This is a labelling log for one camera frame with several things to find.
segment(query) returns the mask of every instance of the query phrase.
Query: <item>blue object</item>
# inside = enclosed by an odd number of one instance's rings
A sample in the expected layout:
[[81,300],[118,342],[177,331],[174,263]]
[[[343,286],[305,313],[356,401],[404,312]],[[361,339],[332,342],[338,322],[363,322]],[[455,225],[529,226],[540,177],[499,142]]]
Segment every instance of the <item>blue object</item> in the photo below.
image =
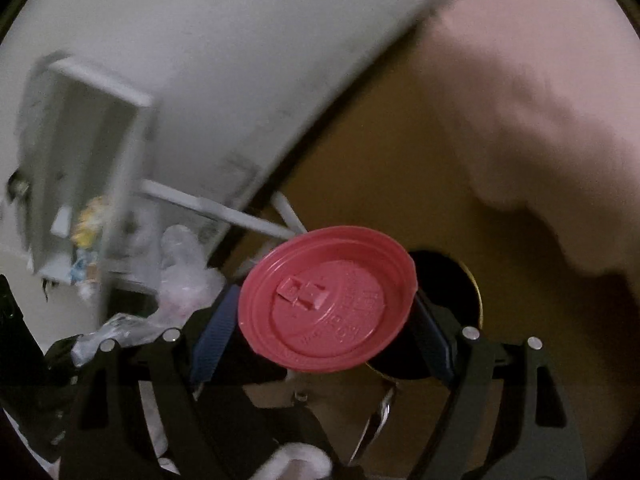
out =
[[191,384],[206,383],[213,377],[238,322],[239,298],[240,287],[230,286],[200,335],[200,339],[193,348]]

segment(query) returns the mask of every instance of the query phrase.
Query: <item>plastic wrapper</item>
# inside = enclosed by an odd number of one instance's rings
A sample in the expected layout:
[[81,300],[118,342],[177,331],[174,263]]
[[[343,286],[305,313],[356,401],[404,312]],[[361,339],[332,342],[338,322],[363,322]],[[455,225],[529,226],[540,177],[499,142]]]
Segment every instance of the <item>plastic wrapper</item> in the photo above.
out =
[[147,318],[116,314],[97,332],[81,335],[71,351],[77,367],[89,362],[105,339],[115,339],[122,347],[137,346],[155,341],[168,328],[182,328],[191,314],[211,306],[222,291],[224,276],[207,269],[202,247],[187,227],[169,227],[161,247],[158,310]]

